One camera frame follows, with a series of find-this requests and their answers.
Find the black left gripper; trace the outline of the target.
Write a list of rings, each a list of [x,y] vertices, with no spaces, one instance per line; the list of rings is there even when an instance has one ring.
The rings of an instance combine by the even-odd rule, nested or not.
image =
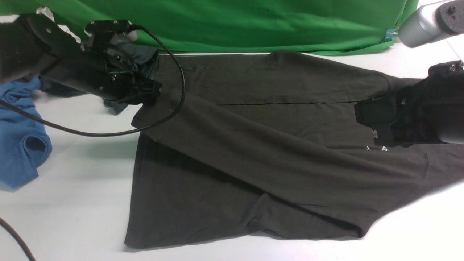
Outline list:
[[[118,104],[154,104],[162,87],[127,67],[108,67],[102,58],[58,58],[42,76]]]

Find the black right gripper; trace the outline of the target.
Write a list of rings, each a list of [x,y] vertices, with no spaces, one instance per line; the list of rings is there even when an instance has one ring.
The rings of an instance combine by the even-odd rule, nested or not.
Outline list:
[[[379,146],[463,144],[463,79],[426,78],[354,107]]]

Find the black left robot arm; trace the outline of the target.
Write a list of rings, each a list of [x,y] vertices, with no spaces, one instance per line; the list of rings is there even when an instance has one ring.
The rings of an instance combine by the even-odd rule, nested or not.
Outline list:
[[[1,24],[1,83],[38,75],[114,103],[152,104],[161,83],[144,76],[134,59],[116,45],[136,27],[128,20],[86,25],[89,42],[73,36],[42,14],[23,14]]]

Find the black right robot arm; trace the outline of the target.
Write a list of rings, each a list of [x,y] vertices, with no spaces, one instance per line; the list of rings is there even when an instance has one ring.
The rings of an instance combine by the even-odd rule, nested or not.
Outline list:
[[[444,0],[419,7],[397,36],[405,46],[414,48],[463,31],[463,1]],[[431,66],[427,78],[358,102],[354,109],[357,122],[372,129],[377,146],[463,144],[463,61]]]

